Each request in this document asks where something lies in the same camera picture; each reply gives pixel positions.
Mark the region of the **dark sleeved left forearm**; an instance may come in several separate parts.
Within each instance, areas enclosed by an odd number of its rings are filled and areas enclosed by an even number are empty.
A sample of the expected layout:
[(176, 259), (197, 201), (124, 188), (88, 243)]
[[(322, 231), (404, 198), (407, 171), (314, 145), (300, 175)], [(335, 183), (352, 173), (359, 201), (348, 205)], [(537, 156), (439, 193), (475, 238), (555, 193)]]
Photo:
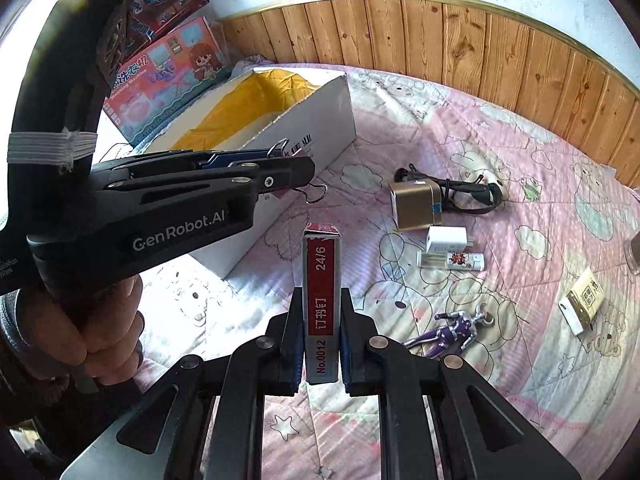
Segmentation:
[(1, 340), (10, 352), (4, 383), (25, 408), (48, 408), (58, 402), (70, 385), (65, 364), (48, 356), (24, 338), (18, 326), (18, 292), (1, 297)]

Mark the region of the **person's left hand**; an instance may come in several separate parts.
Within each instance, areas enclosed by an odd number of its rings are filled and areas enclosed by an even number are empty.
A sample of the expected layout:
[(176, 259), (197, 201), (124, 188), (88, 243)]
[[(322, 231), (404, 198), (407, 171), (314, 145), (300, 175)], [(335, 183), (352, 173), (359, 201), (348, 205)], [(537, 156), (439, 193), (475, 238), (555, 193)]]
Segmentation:
[(137, 275), (111, 286), (92, 300), (88, 321), (78, 328), (48, 292), (24, 289), (17, 295), (18, 326), (26, 342), (49, 358), (81, 365), (104, 386), (120, 384), (134, 376), (140, 363), (142, 290)]

